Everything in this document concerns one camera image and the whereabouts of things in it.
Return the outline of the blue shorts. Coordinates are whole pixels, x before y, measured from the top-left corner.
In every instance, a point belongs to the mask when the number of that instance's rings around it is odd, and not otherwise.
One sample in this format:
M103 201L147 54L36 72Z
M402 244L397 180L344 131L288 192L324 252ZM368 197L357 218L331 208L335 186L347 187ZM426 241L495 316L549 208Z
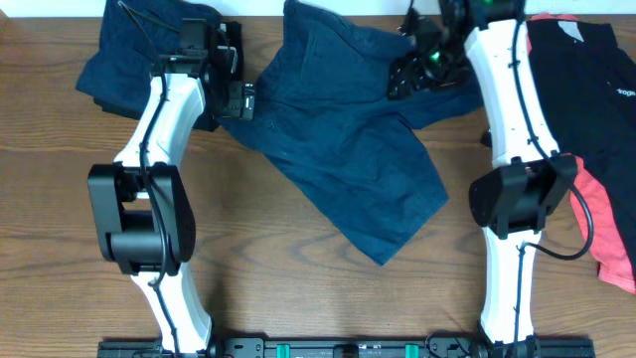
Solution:
M448 199L416 132L483 104L474 77L389 99L391 62L410 49L403 36L288 1L282 46L255 84L253 118L223 121L378 265Z

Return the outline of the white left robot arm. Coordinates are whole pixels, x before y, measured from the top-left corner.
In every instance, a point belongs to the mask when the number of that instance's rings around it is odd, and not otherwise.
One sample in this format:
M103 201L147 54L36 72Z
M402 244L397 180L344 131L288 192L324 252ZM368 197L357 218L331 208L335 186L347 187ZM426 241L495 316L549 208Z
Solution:
M242 80L240 25L186 18L172 54L157 56L150 95L126 146L87 176L102 256L142 290L161 335L107 339L100 357L218 357L214 321L199 299L190 260L196 222L180 165L202 116L251 120L255 88Z

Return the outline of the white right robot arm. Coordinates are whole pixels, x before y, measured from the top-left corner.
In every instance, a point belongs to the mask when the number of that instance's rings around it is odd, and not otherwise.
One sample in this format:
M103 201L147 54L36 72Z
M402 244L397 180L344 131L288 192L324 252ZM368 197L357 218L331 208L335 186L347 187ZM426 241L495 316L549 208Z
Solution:
M442 1L436 25L409 8L399 31L414 49L390 66L391 100L449 91L477 80L492 169L473 181L469 208L486 243L481 343L474 357L540 357L531 318L533 265L548 216L566 194L576 161L549 129L533 78L521 1Z

